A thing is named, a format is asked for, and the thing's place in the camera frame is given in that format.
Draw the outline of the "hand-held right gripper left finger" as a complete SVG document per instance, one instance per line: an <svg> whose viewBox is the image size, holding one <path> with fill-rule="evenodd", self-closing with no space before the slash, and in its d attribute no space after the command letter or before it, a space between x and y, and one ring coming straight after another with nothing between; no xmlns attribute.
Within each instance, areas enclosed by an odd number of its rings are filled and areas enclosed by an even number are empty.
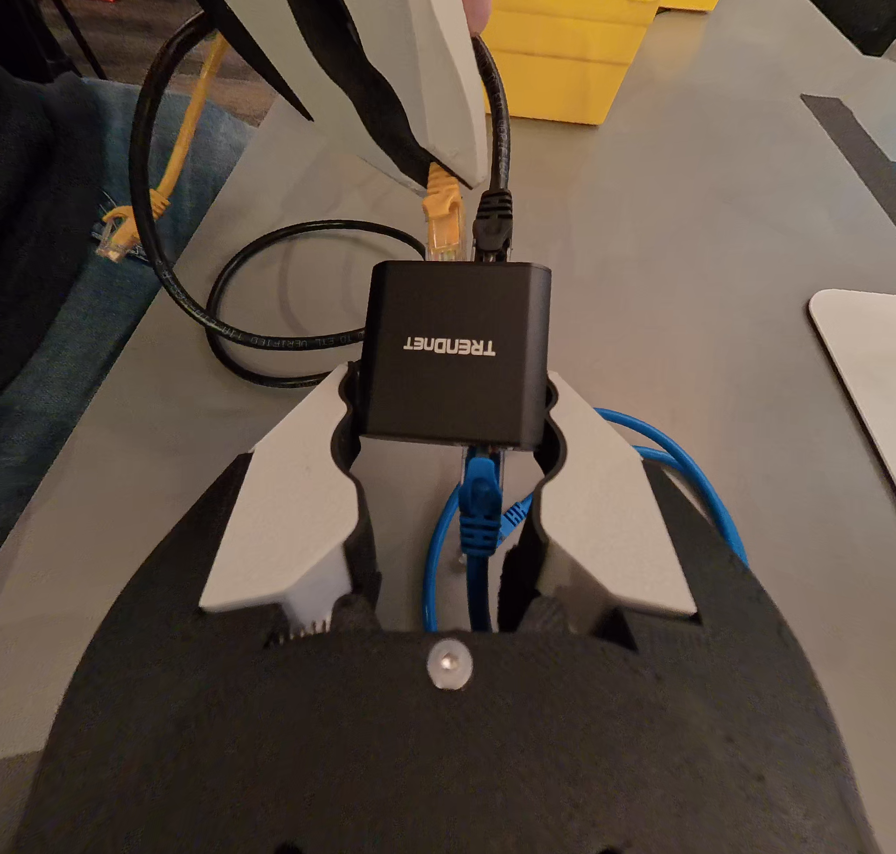
<svg viewBox="0 0 896 854"><path fill-rule="evenodd" d="M252 447L200 608L277 605L290 622L329 622L346 595L375 609L383 577L351 469L360 452L342 364Z"/></svg>

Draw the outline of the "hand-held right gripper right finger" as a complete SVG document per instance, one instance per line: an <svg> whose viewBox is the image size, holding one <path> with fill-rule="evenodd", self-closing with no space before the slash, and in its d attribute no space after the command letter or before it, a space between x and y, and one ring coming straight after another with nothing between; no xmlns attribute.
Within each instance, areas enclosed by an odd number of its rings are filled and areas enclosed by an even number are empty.
<svg viewBox="0 0 896 854"><path fill-rule="evenodd" d="M574 634L614 614L689 621L698 614L644 462L557 372L547 374L543 479L504 557L501 632L521 629L537 599L556 603Z"/></svg>

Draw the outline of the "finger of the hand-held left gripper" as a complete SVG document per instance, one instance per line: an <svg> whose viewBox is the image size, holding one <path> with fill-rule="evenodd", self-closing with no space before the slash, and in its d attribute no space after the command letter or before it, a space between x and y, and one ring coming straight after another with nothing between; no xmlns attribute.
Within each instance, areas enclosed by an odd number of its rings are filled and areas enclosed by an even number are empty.
<svg viewBox="0 0 896 854"><path fill-rule="evenodd" d="M389 0L224 2L325 138L413 191L425 187L431 154L385 74Z"/></svg>
<svg viewBox="0 0 896 854"><path fill-rule="evenodd" d="M353 0L353 18L415 141L466 187L482 184L485 108L462 0Z"/></svg>

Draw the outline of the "black network switch box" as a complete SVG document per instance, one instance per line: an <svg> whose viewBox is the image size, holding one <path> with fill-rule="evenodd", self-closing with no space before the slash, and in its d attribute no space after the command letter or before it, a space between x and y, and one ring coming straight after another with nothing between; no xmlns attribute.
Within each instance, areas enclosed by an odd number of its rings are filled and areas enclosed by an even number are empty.
<svg viewBox="0 0 896 854"><path fill-rule="evenodd" d="M532 263L377 264L357 371L360 433L534 451L551 289L551 270Z"/></svg>

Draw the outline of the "person's blue jeans legs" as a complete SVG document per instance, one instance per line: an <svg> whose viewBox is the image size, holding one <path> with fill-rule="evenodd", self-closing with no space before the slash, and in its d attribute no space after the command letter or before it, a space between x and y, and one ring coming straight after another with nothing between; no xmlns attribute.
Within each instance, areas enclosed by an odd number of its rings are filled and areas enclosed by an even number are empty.
<svg viewBox="0 0 896 854"><path fill-rule="evenodd" d="M2 70L2 541L160 290L146 261L109 261L94 237L108 210L131 202L139 91Z"/></svg>

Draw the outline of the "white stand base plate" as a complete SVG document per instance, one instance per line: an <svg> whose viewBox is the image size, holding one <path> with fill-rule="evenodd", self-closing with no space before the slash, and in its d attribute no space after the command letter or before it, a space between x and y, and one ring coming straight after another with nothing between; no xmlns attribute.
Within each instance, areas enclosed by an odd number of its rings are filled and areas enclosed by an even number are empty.
<svg viewBox="0 0 896 854"><path fill-rule="evenodd" d="M895 295L825 289L808 312L890 480L895 480Z"/></svg>

